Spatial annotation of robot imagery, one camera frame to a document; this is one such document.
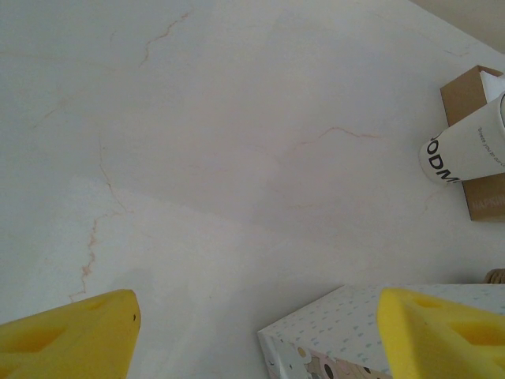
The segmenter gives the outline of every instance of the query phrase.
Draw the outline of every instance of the printed logo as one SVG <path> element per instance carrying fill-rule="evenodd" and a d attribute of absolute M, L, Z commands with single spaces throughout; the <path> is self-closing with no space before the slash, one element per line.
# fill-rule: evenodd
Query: printed logo
<path fill-rule="evenodd" d="M 450 178 L 451 171 L 448 170 L 447 168 L 444 169 L 442 157 L 440 156 L 440 154 L 437 154 L 439 150 L 439 141 L 437 140 L 437 138 L 439 137 L 439 135 L 432 138 L 430 140 L 431 142 L 428 144 L 428 147 L 426 148 L 426 151 L 430 156 L 428 158 L 429 165 L 433 167 L 433 169 L 439 170 L 436 172 L 436 174 L 439 175 L 440 178 L 445 180 L 446 182 L 448 183 L 460 182 L 461 181 L 460 178 Z"/>

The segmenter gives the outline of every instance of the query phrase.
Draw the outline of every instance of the cardboard box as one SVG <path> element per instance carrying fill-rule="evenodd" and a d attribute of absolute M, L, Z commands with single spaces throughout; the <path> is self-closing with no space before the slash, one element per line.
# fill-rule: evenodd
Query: cardboard box
<path fill-rule="evenodd" d="M 258 332 L 271 379 L 392 379 L 376 324 L 386 286 L 343 286 Z M 402 286 L 503 314 L 495 284 Z"/>
<path fill-rule="evenodd" d="M 500 71 L 475 66 L 440 89 L 449 126 L 487 104 L 481 71 L 496 77 Z M 505 221 L 505 174 L 463 182 L 472 221 Z"/>

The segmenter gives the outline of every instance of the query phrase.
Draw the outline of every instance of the marble surface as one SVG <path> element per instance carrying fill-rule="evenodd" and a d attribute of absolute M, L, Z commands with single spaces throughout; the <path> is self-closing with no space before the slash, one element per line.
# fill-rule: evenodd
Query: marble surface
<path fill-rule="evenodd" d="M 481 280 L 503 225 L 417 162 L 475 64 L 407 0 L 2 1 L 0 322 L 132 288 L 131 378 L 260 378 L 342 283 Z"/>

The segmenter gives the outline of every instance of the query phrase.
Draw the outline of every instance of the dot pattern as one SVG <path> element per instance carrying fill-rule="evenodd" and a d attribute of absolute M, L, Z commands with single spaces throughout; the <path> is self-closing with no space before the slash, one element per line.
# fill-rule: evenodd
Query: dot pattern
<path fill-rule="evenodd" d="M 260 331 L 331 359 L 390 373 L 379 331 L 376 308 L 388 286 L 343 286 Z M 435 284 L 396 286 L 438 296 L 494 313 L 505 314 L 505 285 Z"/>

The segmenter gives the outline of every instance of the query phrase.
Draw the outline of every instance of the patterned box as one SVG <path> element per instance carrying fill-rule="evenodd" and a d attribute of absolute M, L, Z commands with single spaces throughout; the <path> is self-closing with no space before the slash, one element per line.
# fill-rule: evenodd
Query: patterned box
<path fill-rule="evenodd" d="M 376 327 L 386 286 L 343 286 L 258 332 L 271 379 L 392 379 Z M 505 314 L 505 286 L 401 286 Z"/>

